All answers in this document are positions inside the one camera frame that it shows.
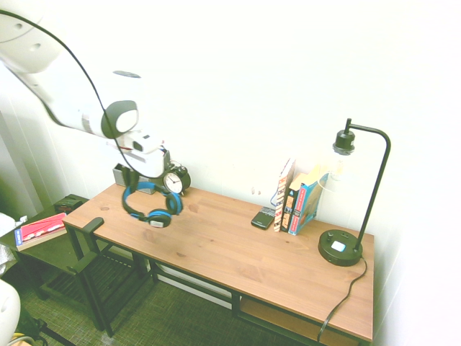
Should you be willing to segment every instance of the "lamp cord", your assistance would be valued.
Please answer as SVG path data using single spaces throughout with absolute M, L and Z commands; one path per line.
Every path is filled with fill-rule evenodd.
M 338 308 L 340 307 L 340 305 L 345 302 L 345 300 L 351 295 L 351 290 L 352 290 L 352 285 L 355 284 L 356 281 L 358 281 L 359 279 L 363 278 L 365 276 L 365 274 L 367 273 L 367 270 L 368 270 L 368 263 L 366 261 L 366 259 L 362 256 L 361 257 L 364 262 L 365 262 L 365 271 L 358 277 L 358 278 L 355 278 L 353 279 L 353 281 L 351 281 L 351 284 L 349 285 L 349 292 L 347 292 L 347 295 L 343 298 L 342 301 L 340 301 L 334 308 L 333 310 L 331 310 L 330 314 L 328 314 L 328 316 L 326 317 L 322 327 L 320 328 L 320 332 L 318 333 L 317 335 L 317 342 L 320 342 L 320 338 L 322 337 L 322 334 L 323 334 L 323 331 L 325 330 L 326 328 L 326 325 L 330 322 L 330 319 L 331 317 L 333 317 L 333 315 L 335 314 L 336 310 L 338 310 Z

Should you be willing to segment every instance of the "book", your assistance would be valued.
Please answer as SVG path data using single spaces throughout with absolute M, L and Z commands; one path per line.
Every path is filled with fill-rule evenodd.
M 64 216 L 66 216 L 66 213 L 59 213 L 15 229 L 14 239 L 16 240 L 18 251 L 29 249 L 34 245 L 65 234 Z
M 288 188 L 295 175 L 296 159 L 290 158 L 283 167 L 279 176 L 279 184 L 277 186 L 277 199 L 275 203 L 274 231 L 279 232 L 282 225 L 282 213 L 285 206 L 285 201 L 288 196 Z
M 291 182 L 287 192 L 287 200 L 283 210 L 282 225 L 280 229 L 288 232 L 292 218 L 293 208 L 297 200 L 297 194 L 301 188 L 301 183 L 307 179 L 306 173 L 298 173 L 296 178 Z
M 305 180 L 300 183 L 288 229 L 289 234 L 298 234 L 301 228 L 315 218 L 317 214 L 318 201 L 323 190 L 321 185 L 325 185 L 328 179 L 328 173 L 322 175 L 320 169 L 320 166 L 315 166 L 312 172 L 305 177 Z

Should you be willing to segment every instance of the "book spine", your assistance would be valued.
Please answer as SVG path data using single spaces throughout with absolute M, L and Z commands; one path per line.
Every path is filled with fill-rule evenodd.
M 274 231 L 280 231 L 282 225 L 283 203 L 285 201 L 285 190 L 287 187 L 287 177 L 279 180 L 279 187 L 277 190 L 277 201 L 275 203 L 275 218 L 274 218 Z
M 16 247 L 20 247 L 22 245 L 22 232 L 21 228 L 14 230 L 14 239 L 16 240 Z
M 293 212 L 292 212 L 290 228 L 288 230 L 289 234 L 296 235 L 298 233 L 298 231 L 299 231 L 300 218 L 301 218 L 301 213 L 302 213 L 303 208 L 304 208 L 305 199 L 306 199 L 305 185 L 301 184 L 300 190 L 299 190 L 299 192 L 297 194 L 296 204 L 295 204 L 295 206 L 293 208 Z
M 297 199 L 297 190 L 292 190 L 288 192 L 287 196 L 287 203 L 285 204 L 285 209 L 283 212 L 283 218 L 282 218 L 282 226 L 281 230 L 284 232 L 288 232 L 290 228 L 290 221 L 292 218 L 292 213 L 293 213 L 293 208 L 295 206 L 295 201 Z

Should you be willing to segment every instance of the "black desk lamp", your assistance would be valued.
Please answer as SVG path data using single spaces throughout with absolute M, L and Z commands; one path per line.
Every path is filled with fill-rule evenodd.
M 362 257 L 362 238 L 365 233 L 365 228 L 367 227 L 368 218 L 372 212 L 377 189 L 380 186 L 382 173 L 384 172 L 384 168 L 390 153 L 390 139 L 388 135 L 376 128 L 368 128 L 366 126 L 351 124 L 351 121 L 352 119 L 347 119 L 346 128 L 339 131 L 336 135 L 336 142 L 333 144 L 333 150 L 336 153 L 340 155 L 350 155 L 354 151 L 355 135 L 352 131 L 349 130 L 351 128 L 381 135 L 386 141 L 386 150 L 384 157 L 382 158 L 380 171 L 377 175 L 372 197 L 370 198 L 370 203 L 368 203 L 365 219 L 363 220 L 362 228 L 360 229 L 359 238 L 356 238 L 346 231 L 331 229 L 329 231 L 323 232 L 323 234 L 320 236 L 320 240 L 318 241 L 318 251 L 321 253 L 323 258 L 330 263 L 333 263 L 334 265 L 341 265 L 342 267 L 355 265 L 358 261 L 360 261 L 360 257 Z

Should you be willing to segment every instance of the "black phone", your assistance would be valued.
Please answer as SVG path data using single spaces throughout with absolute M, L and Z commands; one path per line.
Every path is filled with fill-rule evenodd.
M 275 218 L 275 210 L 263 207 L 251 220 L 251 224 L 259 229 L 267 229 Z

